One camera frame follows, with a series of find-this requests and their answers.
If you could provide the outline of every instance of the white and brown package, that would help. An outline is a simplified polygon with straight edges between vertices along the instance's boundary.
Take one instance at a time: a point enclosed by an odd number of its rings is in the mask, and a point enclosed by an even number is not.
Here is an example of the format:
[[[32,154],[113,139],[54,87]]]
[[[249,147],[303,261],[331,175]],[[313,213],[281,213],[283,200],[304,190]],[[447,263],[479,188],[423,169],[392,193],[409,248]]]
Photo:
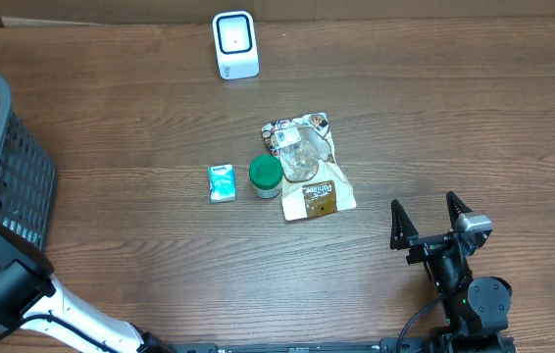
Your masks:
[[[326,113],[266,124],[262,137],[281,161],[281,205],[287,221],[356,207],[352,185],[336,164]]]

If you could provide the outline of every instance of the basket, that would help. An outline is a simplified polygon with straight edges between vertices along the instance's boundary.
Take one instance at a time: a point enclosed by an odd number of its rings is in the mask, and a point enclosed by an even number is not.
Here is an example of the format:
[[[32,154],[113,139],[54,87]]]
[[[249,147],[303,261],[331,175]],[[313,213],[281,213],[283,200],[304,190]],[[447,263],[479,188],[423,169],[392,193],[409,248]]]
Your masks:
[[[44,250],[56,189],[53,162],[12,112],[0,76],[0,224]]]

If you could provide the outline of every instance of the green jar lid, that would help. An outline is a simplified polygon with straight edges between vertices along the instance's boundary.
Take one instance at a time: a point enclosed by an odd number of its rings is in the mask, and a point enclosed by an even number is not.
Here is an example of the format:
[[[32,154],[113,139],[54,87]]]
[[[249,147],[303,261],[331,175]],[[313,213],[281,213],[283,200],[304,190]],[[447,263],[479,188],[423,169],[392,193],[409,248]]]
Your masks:
[[[260,155],[251,161],[249,178],[254,186],[271,190],[281,182],[281,163],[271,155]]]

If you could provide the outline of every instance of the small blue box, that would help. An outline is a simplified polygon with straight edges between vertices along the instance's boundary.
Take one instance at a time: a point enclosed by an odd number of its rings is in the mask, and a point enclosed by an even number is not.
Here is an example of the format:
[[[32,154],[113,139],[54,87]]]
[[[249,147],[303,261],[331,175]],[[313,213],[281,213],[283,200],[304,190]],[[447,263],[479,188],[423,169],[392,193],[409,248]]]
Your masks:
[[[236,199],[233,165],[209,167],[208,181],[210,182],[210,202],[219,203]]]

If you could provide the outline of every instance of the jar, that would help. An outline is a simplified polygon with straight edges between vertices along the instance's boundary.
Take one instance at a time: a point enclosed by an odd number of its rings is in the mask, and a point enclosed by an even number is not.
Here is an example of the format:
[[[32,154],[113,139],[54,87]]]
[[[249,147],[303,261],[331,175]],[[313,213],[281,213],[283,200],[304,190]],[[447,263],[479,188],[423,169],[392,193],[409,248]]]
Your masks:
[[[249,166],[249,179],[262,198],[273,198],[281,191],[281,163],[271,155],[256,157]]]

